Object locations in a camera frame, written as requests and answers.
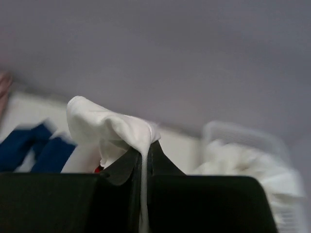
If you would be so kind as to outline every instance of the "translucent container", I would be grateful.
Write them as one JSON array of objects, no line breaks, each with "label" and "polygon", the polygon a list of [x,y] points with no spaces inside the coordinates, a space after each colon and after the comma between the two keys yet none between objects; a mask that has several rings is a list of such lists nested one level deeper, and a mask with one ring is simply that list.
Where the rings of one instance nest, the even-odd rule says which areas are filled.
[{"label": "translucent container", "polygon": [[[232,123],[212,121],[203,129],[203,142],[208,144],[216,139],[224,143],[238,143],[262,150],[275,156],[275,159],[287,167],[292,167],[289,152],[282,140],[257,130],[248,129]],[[278,227],[280,233],[308,233],[303,203],[297,203],[284,209],[284,224]]]}]

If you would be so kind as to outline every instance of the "gray background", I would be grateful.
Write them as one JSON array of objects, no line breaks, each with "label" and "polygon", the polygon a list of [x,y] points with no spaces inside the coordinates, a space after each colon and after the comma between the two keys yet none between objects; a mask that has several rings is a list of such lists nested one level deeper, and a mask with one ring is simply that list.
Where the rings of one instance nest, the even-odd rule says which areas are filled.
[{"label": "gray background", "polygon": [[311,132],[310,12],[310,0],[1,0],[0,67],[190,134],[218,119],[292,146]]}]

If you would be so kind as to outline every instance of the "blue cloth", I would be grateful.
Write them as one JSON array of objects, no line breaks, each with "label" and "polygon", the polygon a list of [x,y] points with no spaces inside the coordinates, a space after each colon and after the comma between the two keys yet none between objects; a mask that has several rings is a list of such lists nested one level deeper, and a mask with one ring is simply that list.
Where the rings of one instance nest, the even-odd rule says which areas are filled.
[{"label": "blue cloth", "polygon": [[14,171],[30,150],[34,151],[36,159],[31,172],[61,172],[75,145],[60,137],[50,139],[51,136],[45,124],[13,130],[0,144],[0,172]]}]

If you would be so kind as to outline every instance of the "pink cloth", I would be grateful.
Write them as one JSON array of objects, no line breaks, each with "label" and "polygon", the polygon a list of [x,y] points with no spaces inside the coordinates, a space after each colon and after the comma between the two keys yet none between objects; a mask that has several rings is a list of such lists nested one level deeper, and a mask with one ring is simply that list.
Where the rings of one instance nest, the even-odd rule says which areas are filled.
[{"label": "pink cloth", "polygon": [[12,75],[9,72],[0,72],[0,117],[8,102],[9,88],[12,83]]}]

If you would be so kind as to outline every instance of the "black object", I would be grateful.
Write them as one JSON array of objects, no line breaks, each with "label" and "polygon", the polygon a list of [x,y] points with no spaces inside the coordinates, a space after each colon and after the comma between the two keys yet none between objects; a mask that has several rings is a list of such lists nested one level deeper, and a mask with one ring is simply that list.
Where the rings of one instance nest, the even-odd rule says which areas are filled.
[{"label": "black object", "polygon": [[256,179],[186,176],[165,156],[159,142],[148,154],[148,213],[153,233],[277,233]]},{"label": "black object", "polygon": [[0,174],[0,232],[138,232],[141,155],[99,174]]}]

